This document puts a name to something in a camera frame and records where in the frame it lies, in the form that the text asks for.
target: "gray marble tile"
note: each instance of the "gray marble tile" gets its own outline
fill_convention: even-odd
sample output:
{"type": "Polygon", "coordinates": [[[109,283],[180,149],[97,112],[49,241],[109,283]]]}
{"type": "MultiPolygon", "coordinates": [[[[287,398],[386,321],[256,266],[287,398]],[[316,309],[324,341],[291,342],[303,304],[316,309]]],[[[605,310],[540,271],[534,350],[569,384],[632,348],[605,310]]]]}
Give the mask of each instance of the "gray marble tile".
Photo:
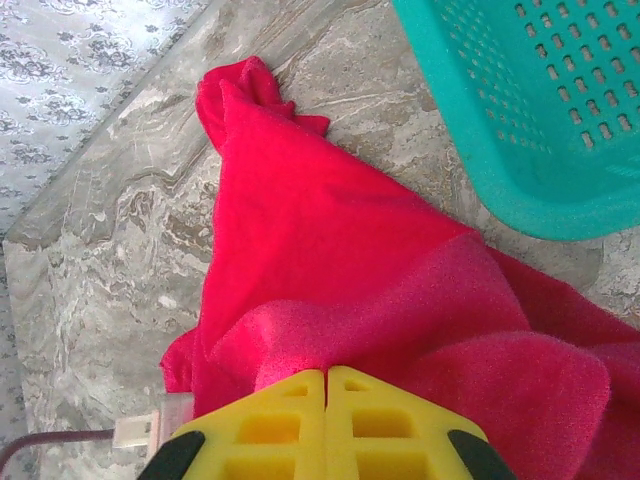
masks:
{"type": "MultiPolygon", "coordinates": [[[[157,363],[195,325],[220,158],[193,109],[210,68],[261,55],[329,139],[487,241],[634,323],[640,229],[572,244],[523,236],[480,204],[389,2],[218,2],[5,240],[32,430],[104,428],[163,391],[157,363]]],[[[42,478],[132,478],[141,452],[40,452],[42,478]]]]}

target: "plastic basket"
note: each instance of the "plastic basket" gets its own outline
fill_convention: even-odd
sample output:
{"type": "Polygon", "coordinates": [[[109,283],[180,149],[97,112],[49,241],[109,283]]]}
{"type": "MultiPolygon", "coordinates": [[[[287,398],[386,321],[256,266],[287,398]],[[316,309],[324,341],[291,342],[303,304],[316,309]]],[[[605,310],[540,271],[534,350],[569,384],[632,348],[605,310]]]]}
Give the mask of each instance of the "plastic basket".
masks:
{"type": "Polygon", "coordinates": [[[639,0],[395,0],[487,208],[579,240],[640,224],[639,0]]]}

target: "towel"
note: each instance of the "towel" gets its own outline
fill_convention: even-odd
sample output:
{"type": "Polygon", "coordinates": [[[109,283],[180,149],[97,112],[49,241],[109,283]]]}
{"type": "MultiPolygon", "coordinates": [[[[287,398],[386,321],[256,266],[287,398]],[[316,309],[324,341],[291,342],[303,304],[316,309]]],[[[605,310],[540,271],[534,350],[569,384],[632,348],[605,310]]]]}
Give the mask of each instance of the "towel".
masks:
{"type": "Polygon", "coordinates": [[[521,480],[640,478],[640,333],[332,145],[257,57],[208,72],[222,156],[197,326],[161,367],[203,415],[348,365],[476,422],[521,480]]]}

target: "basket hole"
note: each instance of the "basket hole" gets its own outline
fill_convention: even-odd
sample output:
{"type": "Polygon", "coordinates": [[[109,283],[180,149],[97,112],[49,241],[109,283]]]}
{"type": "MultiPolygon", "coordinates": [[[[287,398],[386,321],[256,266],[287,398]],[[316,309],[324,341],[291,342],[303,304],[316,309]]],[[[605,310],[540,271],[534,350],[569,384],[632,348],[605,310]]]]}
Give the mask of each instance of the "basket hole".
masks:
{"type": "Polygon", "coordinates": [[[524,28],[527,31],[527,35],[529,35],[531,38],[536,36],[536,29],[533,27],[533,24],[527,23],[524,28]]]}
{"type": "Polygon", "coordinates": [[[590,62],[591,60],[593,60],[593,53],[591,53],[591,49],[589,48],[588,45],[584,45],[580,47],[580,52],[582,52],[582,56],[587,62],[590,62]]]}
{"type": "Polygon", "coordinates": [[[599,37],[598,42],[600,43],[600,46],[603,50],[611,50],[611,43],[609,42],[609,39],[606,35],[602,35],[601,37],[599,37]]]}
{"type": "Polygon", "coordinates": [[[540,15],[540,20],[542,20],[542,24],[546,28],[551,28],[553,26],[553,23],[551,22],[551,17],[549,17],[548,13],[543,13],[542,15],[540,15]]]}
{"type": "Polygon", "coordinates": [[[604,76],[604,73],[602,73],[601,68],[599,67],[594,68],[592,73],[598,83],[604,83],[607,81],[607,77],[604,76]]]}
{"type": "Polygon", "coordinates": [[[557,8],[562,18],[567,18],[569,16],[569,9],[564,3],[559,3],[557,8]]]}
{"type": "Polygon", "coordinates": [[[565,87],[558,88],[558,93],[560,94],[560,98],[565,102],[568,102],[569,100],[571,100],[571,97],[569,96],[569,91],[565,87]]]}
{"type": "Polygon", "coordinates": [[[613,92],[613,90],[609,90],[607,92],[605,92],[604,97],[607,99],[607,102],[609,102],[609,105],[612,107],[617,107],[618,106],[618,97],[616,97],[616,94],[613,92]]]}
{"type": "Polygon", "coordinates": [[[536,52],[538,52],[540,58],[547,58],[547,50],[541,43],[536,46],[536,52]]]}
{"type": "Polygon", "coordinates": [[[622,64],[622,62],[618,57],[611,60],[611,65],[613,66],[613,69],[616,71],[616,73],[624,72],[624,65],[622,64]]]}
{"type": "Polygon", "coordinates": [[[558,71],[556,70],[556,67],[554,67],[553,65],[549,65],[547,67],[547,72],[549,73],[549,77],[551,77],[551,80],[558,79],[558,71]]]}
{"type": "Polygon", "coordinates": [[[575,123],[576,125],[582,123],[582,117],[578,113],[577,109],[572,108],[571,110],[569,110],[569,115],[571,116],[571,120],[573,120],[573,123],[575,123]]]}
{"type": "Polygon", "coordinates": [[[604,5],[604,9],[607,11],[607,13],[609,14],[609,16],[611,18],[617,17],[618,16],[618,10],[616,9],[615,5],[613,4],[613,2],[607,2],[604,5]]]}
{"type": "Polygon", "coordinates": [[[620,122],[620,126],[625,132],[631,130],[631,123],[624,113],[622,115],[618,115],[618,122],[620,122]]]}
{"type": "Polygon", "coordinates": [[[591,28],[597,28],[598,25],[600,25],[598,23],[598,19],[596,18],[596,16],[593,13],[590,13],[589,15],[587,15],[587,22],[589,23],[589,26],[591,28]]]}
{"type": "Polygon", "coordinates": [[[576,78],[575,84],[576,87],[578,87],[578,91],[580,93],[585,93],[588,90],[587,85],[584,83],[584,79],[582,77],[576,78]]]}
{"type": "Polygon", "coordinates": [[[567,55],[566,57],[564,57],[562,61],[566,65],[567,70],[569,70],[570,72],[573,72],[576,69],[576,64],[573,62],[573,59],[571,58],[570,55],[567,55]]]}
{"type": "Polygon", "coordinates": [[[633,84],[631,80],[624,82],[624,88],[629,94],[629,97],[635,98],[638,96],[638,90],[636,90],[636,86],[633,84]]]}
{"type": "Polygon", "coordinates": [[[600,109],[598,108],[598,104],[596,103],[595,100],[588,100],[587,101],[587,108],[591,112],[591,115],[593,115],[594,117],[596,115],[600,115],[600,109]]]}
{"type": "Polygon", "coordinates": [[[623,40],[629,40],[631,38],[631,32],[624,23],[618,25],[617,30],[623,40]]]}
{"type": "Polygon", "coordinates": [[[609,140],[611,139],[611,137],[613,137],[613,133],[611,133],[611,129],[606,123],[601,123],[600,125],[598,125],[598,128],[600,129],[602,138],[604,138],[605,140],[609,140]]]}
{"type": "Polygon", "coordinates": [[[557,33],[551,36],[551,40],[553,40],[553,44],[556,46],[556,48],[564,47],[564,42],[562,41],[562,38],[560,38],[560,35],[558,35],[557,33]]]}
{"type": "Polygon", "coordinates": [[[582,132],[582,141],[584,142],[584,146],[587,148],[593,148],[593,138],[589,132],[582,132]]]}
{"type": "Polygon", "coordinates": [[[571,35],[573,35],[573,38],[580,38],[580,36],[582,35],[580,29],[578,29],[578,26],[575,23],[569,25],[569,32],[571,33],[571,35]]]}

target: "cable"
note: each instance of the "cable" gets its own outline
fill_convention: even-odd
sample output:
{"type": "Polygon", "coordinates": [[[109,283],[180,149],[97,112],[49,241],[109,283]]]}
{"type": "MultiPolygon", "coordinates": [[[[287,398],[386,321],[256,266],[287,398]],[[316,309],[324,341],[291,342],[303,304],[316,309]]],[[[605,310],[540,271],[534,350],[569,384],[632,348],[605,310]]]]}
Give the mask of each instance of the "cable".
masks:
{"type": "Polygon", "coordinates": [[[113,428],[109,430],[84,430],[79,432],[42,432],[32,433],[15,439],[0,451],[0,479],[3,478],[3,472],[11,460],[11,457],[24,447],[33,447],[35,445],[43,445],[46,443],[71,443],[71,442],[87,442],[99,440],[111,440],[113,438],[113,428]]]}

